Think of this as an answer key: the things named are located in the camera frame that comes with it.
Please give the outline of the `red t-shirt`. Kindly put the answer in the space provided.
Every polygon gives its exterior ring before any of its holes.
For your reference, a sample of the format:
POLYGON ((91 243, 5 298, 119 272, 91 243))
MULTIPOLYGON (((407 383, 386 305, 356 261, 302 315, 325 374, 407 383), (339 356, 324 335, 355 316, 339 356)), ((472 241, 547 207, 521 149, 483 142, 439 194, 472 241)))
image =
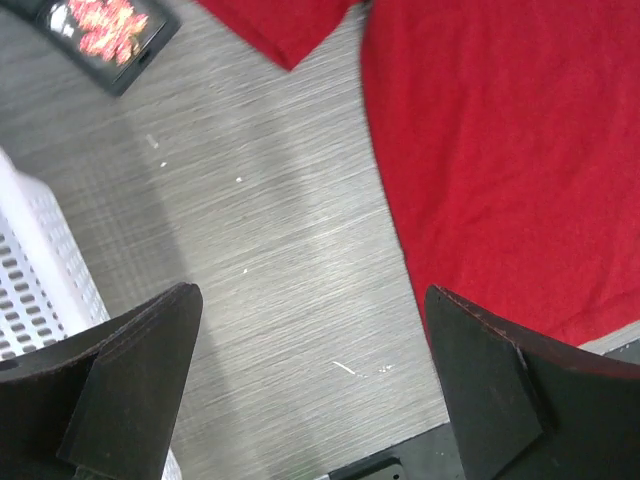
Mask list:
POLYGON ((579 346, 639 318, 639 5, 374 1, 374 156, 432 285, 579 346))

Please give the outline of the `red gold maple leaf brooch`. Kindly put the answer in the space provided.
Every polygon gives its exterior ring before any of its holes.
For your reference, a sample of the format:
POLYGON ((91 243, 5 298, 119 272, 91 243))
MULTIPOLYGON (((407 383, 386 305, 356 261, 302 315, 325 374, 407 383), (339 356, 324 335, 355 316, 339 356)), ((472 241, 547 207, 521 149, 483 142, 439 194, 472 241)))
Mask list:
POLYGON ((137 13, 129 1, 74 0, 68 6, 84 32, 78 43, 81 53, 124 66, 140 51, 137 36, 149 16, 137 13))

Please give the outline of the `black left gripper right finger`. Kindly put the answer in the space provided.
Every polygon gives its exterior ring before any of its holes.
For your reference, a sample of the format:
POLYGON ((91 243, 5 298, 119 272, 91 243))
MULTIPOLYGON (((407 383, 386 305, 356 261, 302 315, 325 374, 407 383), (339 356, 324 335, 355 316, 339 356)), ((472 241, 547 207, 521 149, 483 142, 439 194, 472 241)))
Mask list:
POLYGON ((638 478, 638 365, 572 347, 437 286, 425 313, 467 478, 638 478))

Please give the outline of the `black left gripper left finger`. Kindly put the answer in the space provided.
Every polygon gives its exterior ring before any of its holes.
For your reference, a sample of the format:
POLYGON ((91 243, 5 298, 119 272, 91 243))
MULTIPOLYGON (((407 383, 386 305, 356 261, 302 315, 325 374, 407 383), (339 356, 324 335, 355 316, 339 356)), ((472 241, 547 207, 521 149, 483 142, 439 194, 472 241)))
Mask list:
POLYGON ((179 283, 1 364, 4 479, 159 479, 203 311, 179 283))

